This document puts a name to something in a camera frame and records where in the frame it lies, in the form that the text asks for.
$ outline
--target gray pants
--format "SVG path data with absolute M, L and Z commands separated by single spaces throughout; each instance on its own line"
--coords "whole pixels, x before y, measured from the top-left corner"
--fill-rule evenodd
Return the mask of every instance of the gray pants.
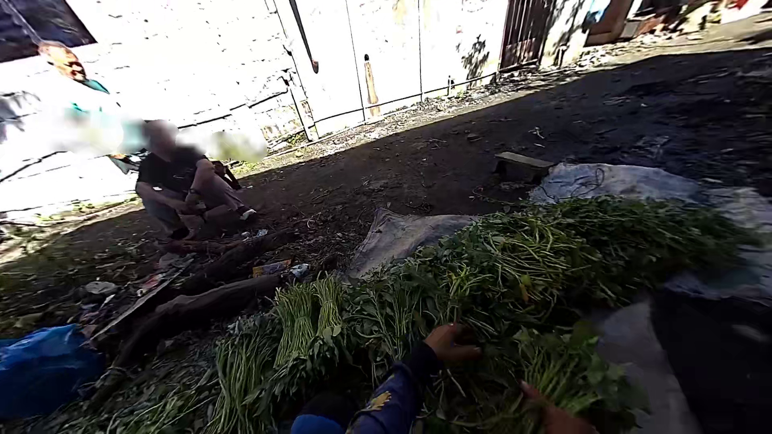
M 220 205 L 225 205 L 232 211 L 235 211 L 244 206 L 244 202 L 239 199 L 233 188 L 217 175 L 213 176 L 210 182 L 202 185 L 198 190 L 201 192 L 201 198 L 204 199 L 207 208 L 211 209 Z M 188 195 L 188 193 L 176 192 L 168 188 L 162 188 L 158 193 L 161 193 L 168 198 L 181 201 L 184 201 L 185 196 Z M 142 198 L 142 205 L 144 205 L 147 213 L 161 222 L 164 229 L 173 232 L 176 229 L 185 227 L 185 224 L 180 220 L 180 215 L 177 213 L 177 210 L 173 209 L 171 206 L 151 198 L 143 198 L 142 196 L 140 196 L 140 198 Z

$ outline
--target blue plastic bag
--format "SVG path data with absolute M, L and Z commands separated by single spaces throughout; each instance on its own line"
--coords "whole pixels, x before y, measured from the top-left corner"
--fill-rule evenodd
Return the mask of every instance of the blue plastic bag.
M 81 346 L 86 338 L 75 327 L 0 340 L 0 419 L 53 412 L 77 399 L 81 385 L 99 378 L 104 357 Z

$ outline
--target white sneaker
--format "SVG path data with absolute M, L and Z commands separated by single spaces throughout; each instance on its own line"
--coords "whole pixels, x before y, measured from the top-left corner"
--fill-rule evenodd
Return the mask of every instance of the white sneaker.
M 241 220 L 246 220 L 246 219 L 248 219 L 248 218 L 249 218 L 249 217 L 250 217 L 252 214 L 257 214 L 257 211 L 255 211 L 254 209 L 247 209 L 246 211 L 244 211 L 244 213 L 242 214 L 242 216 L 240 217 L 240 219 L 241 219 Z

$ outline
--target wooden block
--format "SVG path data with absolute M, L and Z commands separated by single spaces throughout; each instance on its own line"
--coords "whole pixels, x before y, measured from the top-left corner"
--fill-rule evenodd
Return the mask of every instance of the wooden block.
M 526 157 L 514 152 L 502 152 L 496 154 L 496 158 L 499 161 L 496 164 L 495 173 L 502 180 L 536 182 L 555 165 L 549 161 Z
M 514 164 L 524 164 L 526 166 L 532 166 L 535 168 L 551 168 L 555 165 L 555 163 L 551 163 L 549 161 L 540 160 L 538 158 L 531 158 L 526 157 L 525 155 L 515 154 L 514 152 L 502 152 L 501 154 L 496 154 L 496 158 L 501 158 L 502 160 L 508 161 L 510 163 Z

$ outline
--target blue sleeve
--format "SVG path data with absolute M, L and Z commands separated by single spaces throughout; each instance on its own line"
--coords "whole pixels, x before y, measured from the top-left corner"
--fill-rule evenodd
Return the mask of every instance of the blue sleeve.
M 396 363 L 389 378 L 361 409 L 347 432 L 352 434 L 408 434 L 423 403 L 423 388 L 441 366 L 434 351 L 421 342 L 405 363 Z

